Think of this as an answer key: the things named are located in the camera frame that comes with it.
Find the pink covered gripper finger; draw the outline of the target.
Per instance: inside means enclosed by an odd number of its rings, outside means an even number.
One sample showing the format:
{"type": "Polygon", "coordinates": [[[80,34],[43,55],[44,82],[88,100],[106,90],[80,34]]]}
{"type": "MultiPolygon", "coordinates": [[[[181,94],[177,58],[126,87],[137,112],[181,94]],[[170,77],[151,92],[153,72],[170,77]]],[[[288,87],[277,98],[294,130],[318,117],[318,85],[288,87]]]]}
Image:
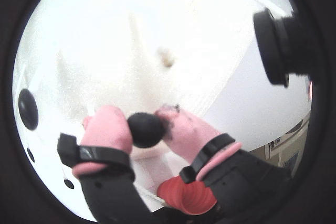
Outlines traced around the pink covered gripper finger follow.
{"type": "Polygon", "coordinates": [[[180,174],[163,182],[158,195],[189,216],[220,208],[220,223],[262,223],[291,181],[288,169],[269,164],[241,147],[230,135],[174,106],[155,115],[163,141],[187,162],[180,174]]]}
{"type": "Polygon", "coordinates": [[[132,135],[123,112],[103,106],[83,121],[85,133],[61,133],[57,152],[81,184],[86,203],[98,223],[154,223],[134,187],[130,162],[132,135]]]}

